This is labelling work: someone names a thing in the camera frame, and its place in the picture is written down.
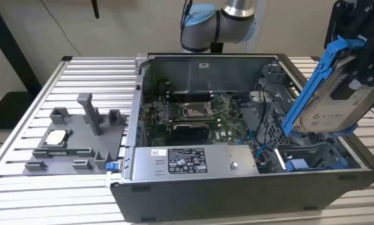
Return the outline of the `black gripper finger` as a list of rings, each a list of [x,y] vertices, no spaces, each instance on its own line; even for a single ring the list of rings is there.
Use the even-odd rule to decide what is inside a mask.
[[[342,15],[342,2],[338,0],[333,5],[331,15],[330,15],[330,21],[326,31],[326,37],[325,37],[325,43],[323,48],[327,48],[327,45],[337,39],[337,23],[339,20],[339,17]]]
[[[357,37],[364,41],[364,45],[354,50],[355,78],[362,84],[374,87],[374,31],[361,30]]]

